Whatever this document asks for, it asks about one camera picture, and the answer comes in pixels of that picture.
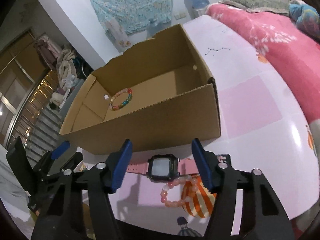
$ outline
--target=pink blanket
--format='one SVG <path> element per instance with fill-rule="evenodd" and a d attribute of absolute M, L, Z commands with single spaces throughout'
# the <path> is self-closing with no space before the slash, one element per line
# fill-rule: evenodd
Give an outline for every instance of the pink blanket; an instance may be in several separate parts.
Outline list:
<path fill-rule="evenodd" d="M 285 16 L 250 14 L 225 4 L 209 6 L 207 14 L 241 35 L 273 65 L 295 95 L 309 124 L 320 118 L 318 43 Z"/>

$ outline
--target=cardboard box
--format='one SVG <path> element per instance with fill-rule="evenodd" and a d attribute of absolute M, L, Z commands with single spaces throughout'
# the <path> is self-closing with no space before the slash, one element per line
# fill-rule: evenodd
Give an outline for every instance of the cardboard box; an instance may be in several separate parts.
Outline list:
<path fill-rule="evenodd" d="M 132 89 L 129 104 L 108 109 L 110 98 L 124 88 Z M 127 96 L 120 95 L 113 105 Z M 183 27 L 175 25 L 95 70 L 74 99 L 60 134 L 92 154 L 118 151 L 127 138 L 134 151 L 217 138 L 214 78 Z"/>

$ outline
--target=table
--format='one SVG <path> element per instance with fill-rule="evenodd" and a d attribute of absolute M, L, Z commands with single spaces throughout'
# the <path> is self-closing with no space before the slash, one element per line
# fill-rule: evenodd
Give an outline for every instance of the table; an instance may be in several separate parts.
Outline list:
<path fill-rule="evenodd" d="M 308 210 L 319 198 L 318 159 L 312 149 L 307 121 L 295 97 L 271 64 L 247 41 L 222 23 L 201 16 L 183 25 L 206 61 L 218 87 L 221 137 L 204 141 L 205 150 L 230 154 L 232 166 L 242 171 L 259 168 L 277 193 L 290 219 Z M 106 156 L 86 151 L 92 167 Z M 135 162 L 155 154 L 192 157 L 190 145 L 138 152 Z M 178 234 L 178 217 L 204 234 L 209 218 L 189 215 L 182 208 L 160 202 L 163 183 L 127 173 L 122 187 L 110 195 L 115 217 L 127 223 L 164 233 Z M 178 200 L 182 187 L 169 191 Z M 239 232 L 242 192 L 238 191 L 233 234 Z"/>

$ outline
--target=pink beaded bracelet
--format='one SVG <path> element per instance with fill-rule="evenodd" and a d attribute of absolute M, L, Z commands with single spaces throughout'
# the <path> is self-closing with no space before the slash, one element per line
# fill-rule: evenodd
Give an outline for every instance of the pink beaded bracelet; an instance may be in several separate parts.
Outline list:
<path fill-rule="evenodd" d="M 180 199 L 178 201 L 169 201 L 167 199 L 168 190 L 173 188 L 174 186 L 178 186 L 179 184 L 184 184 L 186 181 L 190 181 L 192 184 L 191 193 L 189 194 L 189 196 L 186 196 L 184 199 Z M 196 195 L 196 191 L 199 189 L 196 185 L 197 183 L 197 178 L 192 177 L 191 175 L 188 175 L 186 177 L 180 177 L 172 182 L 168 182 L 166 185 L 164 185 L 160 193 L 161 203 L 164 203 L 166 207 L 182 207 L 185 204 L 185 202 L 192 201 L 192 198 Z"/>
<path fill-rule="evenodd" d="M 116 97 L 118 97 L 119 95 L 123 94 L 123 93 L 128 93 L 128 98 L 123 101 L 121 104 L 117 105 L 117 106 L 113 106 L 113 101 L 115 100 Z M 118 93 L 116 93 L 111 99 L 110 99 L 110 104 L 109 104 L 109 109 L 115 111 L 115 110 L 119 110 L 122 107 L 126 106 L 132 99 L 132 89 L 131 88 L 125 88 L 122 89 L 121 91 L 119 91 Z"/>

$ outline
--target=cartoon figure print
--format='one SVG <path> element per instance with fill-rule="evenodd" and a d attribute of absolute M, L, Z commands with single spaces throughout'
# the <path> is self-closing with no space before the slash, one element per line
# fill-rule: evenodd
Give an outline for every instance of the cartoon figure print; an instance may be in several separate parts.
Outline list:
<path fill-rule="evenodd" d="M 178 225 L 181 227 L 181 230 L 178 233 L 178 236 L 200 236 L 202 235 L 197 231 L 188 228 L 188 221 L 184 217 L 178 217 L 177 219 Z"/>

